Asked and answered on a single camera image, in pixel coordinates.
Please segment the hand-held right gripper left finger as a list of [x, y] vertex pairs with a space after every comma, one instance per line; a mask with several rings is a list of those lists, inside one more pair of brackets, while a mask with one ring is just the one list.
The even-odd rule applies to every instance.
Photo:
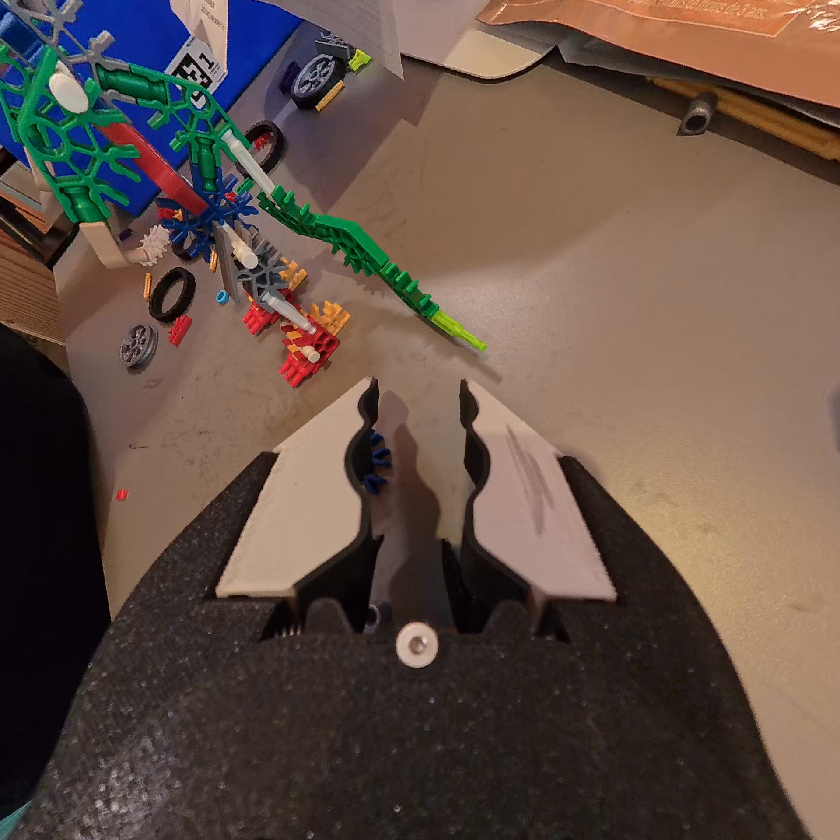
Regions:
[[380, 543], [364, 478], [379, 396], [378, 381], [362, 379], [275, 448], [216, 598], [281, 599], [299, 617], [332, 598], [347, 617], [367, 617]]

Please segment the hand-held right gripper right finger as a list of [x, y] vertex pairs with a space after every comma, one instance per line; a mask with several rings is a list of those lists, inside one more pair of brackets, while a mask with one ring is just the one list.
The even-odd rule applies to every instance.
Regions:
[[556, 602], [616, 603], [617, 591], [561, 465], [561, 452], [476, 381], [459, 387], [465, 468], [460, 573], [492, 613], [543, 617]]

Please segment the brown wooden box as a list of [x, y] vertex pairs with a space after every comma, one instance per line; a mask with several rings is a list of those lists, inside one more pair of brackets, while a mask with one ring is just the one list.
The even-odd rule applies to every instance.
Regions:
[[1, 322], [11, 329], [66, 344], [53, 273], [1, 232]]

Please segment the printed instruction sheet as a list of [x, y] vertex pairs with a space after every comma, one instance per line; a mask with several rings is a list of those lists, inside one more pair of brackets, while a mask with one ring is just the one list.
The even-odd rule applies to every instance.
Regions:
[[341, 37], [394, 76], [404, 78], [392, 1], [170, 1], [173, 14], [189, 34], [206, 42], [225, 69], [231, 30], [255, 35], [262, 27], [259, 4], [277, 7]]

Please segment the blue snowflake connector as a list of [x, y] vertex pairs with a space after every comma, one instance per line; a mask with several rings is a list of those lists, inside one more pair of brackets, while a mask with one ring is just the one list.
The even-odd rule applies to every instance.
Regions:
[[384, 437], [372, 429], [369, 434], [371, 447], [370, 464], [362, 477], [362, 486], [372, 496], [379, 496], [389, 481], [383, 470], [392, 469], [392, 452], [385, 446]]

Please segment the grey toy wheel hub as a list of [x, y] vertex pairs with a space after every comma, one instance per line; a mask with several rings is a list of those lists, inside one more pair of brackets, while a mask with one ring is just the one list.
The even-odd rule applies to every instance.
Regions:
[[119, 351], [122, 365], [128, 371], [141, 371], [153, 359], [159, 342], [157, 328], [150, 323], [139, 323], [125, 334]]

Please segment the blue plastic bin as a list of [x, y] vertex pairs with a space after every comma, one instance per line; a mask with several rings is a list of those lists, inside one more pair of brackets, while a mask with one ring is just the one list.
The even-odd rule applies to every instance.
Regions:
[[[265, 2], [228, 3], [227, 76], [215, 90], [216, 100], [242, 130], [260, 120], [259, 108], [237, 101], [268, 86], [258, 81], [301, 25], [301, 19]], [[107, 55], [155, 70], [165, 70], [188, 38], [169, 2], [84, 2], [70, 27], [87, 40], [108, 30], [115, 44]]]

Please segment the colourful toy construction model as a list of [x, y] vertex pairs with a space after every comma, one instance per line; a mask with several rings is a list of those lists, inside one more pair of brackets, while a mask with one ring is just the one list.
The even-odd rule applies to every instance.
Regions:
[[142, 238], [164, 226], [179, 259], [219, 271], [218, 304], [245, 297], [251, 334], [279, 324], [279, 373], [298, 386], [330, 360], [350, 314], [298, 304], [306, 271], [248, 221], [263, 211], [258, 192], [281, 185], [202, 84], [107, 56], [107, 31], [79, 40], [70, 27], [81, 7], [2, 2], [2, 112], [42, 199], [76, 226], [108, 222], [146, 269]]

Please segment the black toy tire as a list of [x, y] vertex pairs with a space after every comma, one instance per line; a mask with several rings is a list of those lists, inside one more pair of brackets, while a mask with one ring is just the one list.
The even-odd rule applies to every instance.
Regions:
[[316, 55], [295, 77], [290, 89], [291, 99], [299, 110], [315, 109], [339, 81], [344, 79], [347, 69], [347, 61], [338, 56], [324, 53]]
[[[180, 287], [178, 298], [167, 308], [165, 300], [174, 287]], [[186, 314], [194, 300], [195, 291], [196, 279], [191, 271], [182, 267], [169, 270], [150, 293], [150, 315], [160, 323], [173, 324]]]
[[270, 174], [281, 161], [287, 149], [287, 139], [276, 123], [262, 120], [245, 132], [250, 143], [249, 152], [263, 172]]

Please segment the tan connector piece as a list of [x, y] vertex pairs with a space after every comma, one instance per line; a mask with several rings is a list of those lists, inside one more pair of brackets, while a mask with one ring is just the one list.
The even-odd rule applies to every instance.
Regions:
[[123, 251], [108, 222], [78, 223], [78, 232], [87, 240], [95, 256], [108, 269], [135, 265], [134, 251]]

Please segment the small grey spacer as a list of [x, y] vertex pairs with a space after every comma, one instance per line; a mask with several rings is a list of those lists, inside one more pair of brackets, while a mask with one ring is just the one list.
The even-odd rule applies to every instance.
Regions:
[[711, 120], [718, 109], [718, 95], [703, 91], [691, 99], [679, 124], [677, 135], [697, 137], [708, 131]]

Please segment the green and lime connector cluster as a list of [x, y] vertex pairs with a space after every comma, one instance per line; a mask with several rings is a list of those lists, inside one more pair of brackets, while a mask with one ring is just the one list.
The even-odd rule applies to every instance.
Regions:
[[423, 293], [417, 281], [402, 270], [384, 250], [355, 222], [327, 214], [314, 213], [308, 204], [297, 205], [293, 192], [276, 186], [267, 195], [258, 192], [259, 207], [294, 234], [316, 239], [331, 247], [334, 255], [343, 256], [343, 264], [355, 274], [379, 277], [417, 316], [431, 323], [451, 338], [462, 340], [484, 352], [487, 344], [470, 333], [460, 322], [444, 312], [430, 295]]

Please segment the yellow rod with grey connector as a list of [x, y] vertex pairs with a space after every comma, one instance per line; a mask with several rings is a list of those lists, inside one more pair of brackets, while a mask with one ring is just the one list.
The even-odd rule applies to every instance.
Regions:
[[715, 112], [816, 154], [824, 160], [839, 162], [838, 129], [821, 128], [813, 121], [709, 82], [662, 77], [646, 77], [646, 80], [691, 102], [707, 94], [713, 95], [716, 98]]

